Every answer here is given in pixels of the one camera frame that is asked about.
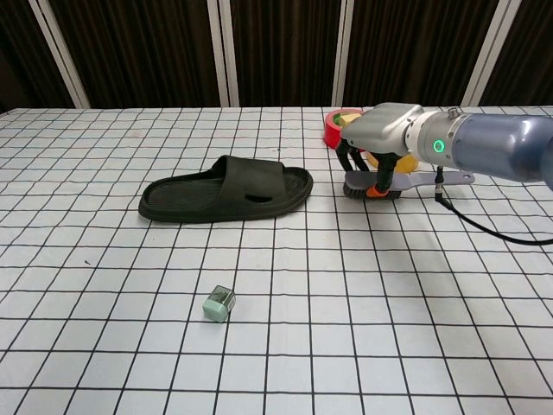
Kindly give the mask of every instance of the table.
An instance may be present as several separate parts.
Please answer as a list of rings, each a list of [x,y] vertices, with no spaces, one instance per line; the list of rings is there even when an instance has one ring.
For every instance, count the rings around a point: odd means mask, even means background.
[[[488,237],[432,188],[347,199],[331,110],[1,116],[0,412],[553,413],[551,247]],[[224,154],[305,167],[313,193],[276,220],[139,216],[148,183]],[[553,233],[542,183],[447,191],[501,232]],[[237,294],[229,323],[201,313],[217,284]]]

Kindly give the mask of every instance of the black cable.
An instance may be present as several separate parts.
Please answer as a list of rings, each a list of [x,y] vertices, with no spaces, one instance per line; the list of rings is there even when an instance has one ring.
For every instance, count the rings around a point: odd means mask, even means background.
[[[492,229],[488,229],[487,227],[483,227],[480,223],[475,222],[472,219],[469,219],[467,216],[459,212],[453,204],[451,204],[451,201],[446,201],[443,198],[443,167],[439,166],[436,172],[435,176],[435,194],[434,199],[438,203],[440,203],[442,206],[444,206],[447,210],[450,210],[454,214],[456,214],[459,219],[464,220],[466,223],[471,224],[473,227],[476,227],[480,229],[481,231],[485,233],[489,233],[492,236],[495,236],[496,238],[506,240],[507,242],[512,242],[513,244],[519,244],[519,245],[526,245],[526,246],[543,246],[543,245],[551,245],[553,244],[553,239],[542,239],[542,240],[527,240],[527,239],[518,239],[518,238],[512,238],[511,236],[504,235],[499,232],[495,232]]]

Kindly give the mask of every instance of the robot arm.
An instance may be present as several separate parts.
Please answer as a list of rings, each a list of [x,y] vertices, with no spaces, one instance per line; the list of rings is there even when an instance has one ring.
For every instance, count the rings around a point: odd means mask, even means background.
[[[383,169],[411,154],[517,182],[545,181],[553,189],[553,118],[425,112],[420,105],[385,103],[342,129],[341,138],[342,145],[373,153]],[[377,180],[379,191],[387,190],[384,182]]]

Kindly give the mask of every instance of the yellow object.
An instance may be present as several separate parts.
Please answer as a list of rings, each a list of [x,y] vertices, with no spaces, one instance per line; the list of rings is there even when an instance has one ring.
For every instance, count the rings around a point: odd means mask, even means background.
[[[354,119],[359,118],[361,114],[341,114],[338,118],[338,125],[344,128],[347,125],[350,125]]]
[[[378,160],[372,156],[368,151],[365,154],[366,160],[371,164],[372,167],[378,167]],[[397,161],[396,168],[394,171],[396,173],[412,173],[418,168],[418,160],[416,160],[411,154],[401,157]]]

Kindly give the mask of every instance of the dark curtain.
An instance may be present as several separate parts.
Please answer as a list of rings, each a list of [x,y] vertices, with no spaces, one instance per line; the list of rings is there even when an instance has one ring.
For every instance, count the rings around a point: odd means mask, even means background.
[[[0,113],[73,107],[29,2],[0,1]]]
[[[355,2],[344,105],[459,105],[497,2]]]
[[[524,0],[481,105],[553,105],[553,2]]]
[[[219,105],[205,1],[50,3],[92,107]]]
[[[340,0],[231,0],[242,106],[330,105]]]

